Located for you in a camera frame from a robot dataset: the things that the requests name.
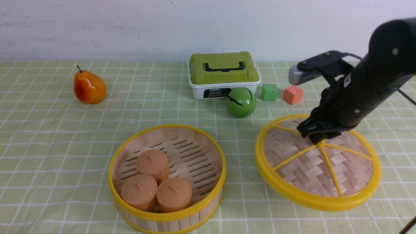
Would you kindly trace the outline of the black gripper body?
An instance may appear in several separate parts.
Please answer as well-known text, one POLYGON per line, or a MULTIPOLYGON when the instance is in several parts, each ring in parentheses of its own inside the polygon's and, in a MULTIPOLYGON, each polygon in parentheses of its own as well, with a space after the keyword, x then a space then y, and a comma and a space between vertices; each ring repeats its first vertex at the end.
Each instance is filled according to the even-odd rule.
POLYGON ((349 76, 343 76, 322 91, 321 101, 310 116, 313 132, 342 132, 360 123, 361 114, 355 112, 345 96, 345 80, 347 84, 351 81, 349 76))

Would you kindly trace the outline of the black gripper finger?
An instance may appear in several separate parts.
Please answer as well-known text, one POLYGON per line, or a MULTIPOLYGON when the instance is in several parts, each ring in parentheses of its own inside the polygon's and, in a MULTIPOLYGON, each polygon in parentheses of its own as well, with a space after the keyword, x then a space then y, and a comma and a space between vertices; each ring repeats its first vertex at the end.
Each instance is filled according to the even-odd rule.
POLYGON ((297 131, 302 138, 306 138, 311 134, 317 133, 320 130, 319 122, 315 119, 305 119, 297 126, 297 131))

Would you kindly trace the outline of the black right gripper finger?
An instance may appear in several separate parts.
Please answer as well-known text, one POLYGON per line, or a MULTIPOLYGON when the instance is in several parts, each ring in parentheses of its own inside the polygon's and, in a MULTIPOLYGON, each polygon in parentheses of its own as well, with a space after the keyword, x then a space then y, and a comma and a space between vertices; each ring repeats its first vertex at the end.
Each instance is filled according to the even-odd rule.
POLYGON ((327 139, 333 139, 341 135, 342 129, 310 129, 309 130, 309 139, 314 144, 317 145, 319 142, 327 139))

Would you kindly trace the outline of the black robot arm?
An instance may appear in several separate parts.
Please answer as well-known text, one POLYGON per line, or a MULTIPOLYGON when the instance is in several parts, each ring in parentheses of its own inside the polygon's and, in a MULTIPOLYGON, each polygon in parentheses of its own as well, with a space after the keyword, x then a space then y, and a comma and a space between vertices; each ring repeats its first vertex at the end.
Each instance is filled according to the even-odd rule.
POLYGON ((348 52, 331 50, 289 69, 289 83, 301 85, 320 76, 329 87, 319 105, 297 130, 314 144, 333 139, 356 126, 415 76, 416 19, 402 18, 377 27, 367 54, 356 66, 344 61, 348 52))

